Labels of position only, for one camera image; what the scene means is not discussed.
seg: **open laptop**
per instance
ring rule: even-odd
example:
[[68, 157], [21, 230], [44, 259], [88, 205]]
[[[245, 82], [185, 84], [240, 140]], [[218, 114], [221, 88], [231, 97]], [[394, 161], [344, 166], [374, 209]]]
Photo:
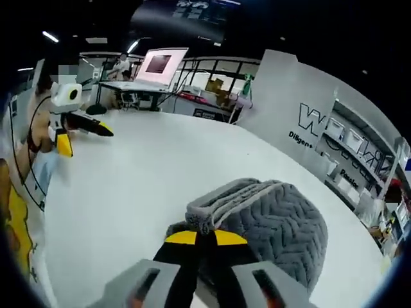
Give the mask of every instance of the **open laptop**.
[[133, 82], [142, 87], [168, 92], [174, 74], [187, 51], [188, 48], [149, 50]]

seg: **gray blanket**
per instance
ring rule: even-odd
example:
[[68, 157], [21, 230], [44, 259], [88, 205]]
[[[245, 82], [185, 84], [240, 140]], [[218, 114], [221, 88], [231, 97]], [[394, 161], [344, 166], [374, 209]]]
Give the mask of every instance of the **gray blanket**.
[[[298, 189], [270, 180], [235, 180], [187, 206], [186, 221], [169, 227], [167, 234], [216, 229], [244, 237], [261, 261], [272, 261], [311, 293], [321, 273], [328, 240], [320, 212]], [[200, 278], [209, 286], [207, 265]]]

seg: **white tabletop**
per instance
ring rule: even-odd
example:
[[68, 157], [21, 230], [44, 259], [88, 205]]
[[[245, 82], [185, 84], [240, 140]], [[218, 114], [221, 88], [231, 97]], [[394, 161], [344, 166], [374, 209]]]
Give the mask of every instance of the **white tabletop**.
[[139, 92], [139, 91], [146, 91], [146, 92], [158, 92], [158, 93], [168, 93], [168, 89], [161, 87], [160, 85], [149, 84], [149, 83], [141, 83], [138, 81], [103, 81], [100, 82], [102, 86], [108, 86], [111, 88], [115, 88], [120, 91], [129, 91], [129, 92]]
[[328, 226], [318, 307], [360, 307], [382, 256], [356, 216], [298, 163], [243, 128], [163, 113], [111, 112], [114, 137], [81, 135], [61, 158], [46, 203], [46, 262], [61, 307], [84, 307], [105, 283], [160, 248], [186, 204], [241, 177], [289, 182]]

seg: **black ceiling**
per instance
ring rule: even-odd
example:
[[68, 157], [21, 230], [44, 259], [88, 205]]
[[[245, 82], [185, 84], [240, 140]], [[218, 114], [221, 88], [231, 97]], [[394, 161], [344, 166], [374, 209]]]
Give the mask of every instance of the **black ceiling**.
[[[241, 10], [229, 20], [223, 46], [204, 47], [190, 42], [187, 44], [191, 55], [261, 58], [267, 48], [293, 53], [299, 61], [359, 90], [411, 140], [405, 112], [406, 89], [409, 89], [406, 75], [410, 70], [405, 44], [410, 25], [405, 7], [399, 1], [237, 1], [242, 3]], [[60, 1], [16, 2], [10, 12], [3, 11], [3, 46], [8, 59], [5, 69], [15, 72], [35, 65], [44, 55], [86, 50], [125, 51], [134, 39], [130, 37], [131, 30], [134, 36], [144, 35], [144, 29], [129, 28], [130, 18], [142, 0], [67, 3], [65, 6]], [[45, 39], [42, 30], [55, 34], [59, 44]], [[92, 46], [84, 41], [89, 36], [107, 37], [109, 44]], [[138, 53], [172, 45], [172, 39], [144, 40]]]

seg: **folded cloth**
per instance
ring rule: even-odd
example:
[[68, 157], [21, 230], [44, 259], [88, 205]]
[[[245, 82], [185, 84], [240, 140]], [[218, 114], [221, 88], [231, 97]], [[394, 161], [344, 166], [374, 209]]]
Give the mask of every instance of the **folded cloth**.
[[[167, 234], [226, 230], [244, 237], [261, 261], [272, 261], [312, 292], [324, 262], [328, 231], [320, 212], [298, 189], [270, 180], [243, 178], [202, 196], [187, 206], [186, 221]], [[200, 278], [213, 288], [207, 265]]]

